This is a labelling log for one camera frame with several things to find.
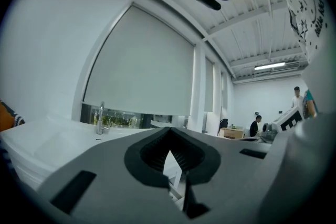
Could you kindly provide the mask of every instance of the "fluorescent light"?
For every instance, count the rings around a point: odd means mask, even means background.
[[[273,68],[273,67],[283,67],[285,64],[286,64],[285,62],[272,63],[270,65],[254,67],[254,70],[268,69],[268,68]]]

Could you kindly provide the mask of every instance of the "white shirt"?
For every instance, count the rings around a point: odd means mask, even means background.
[[[286,0],[294,35],[308,63],[325,44],[336,40],[335,17],[327,0]]]
[[[294,108],[295,106],[299,107],[299,111],[302,112],[303,111],[303,97],[299,96],[296,97],[294,96],[292,99],[292,108]]]

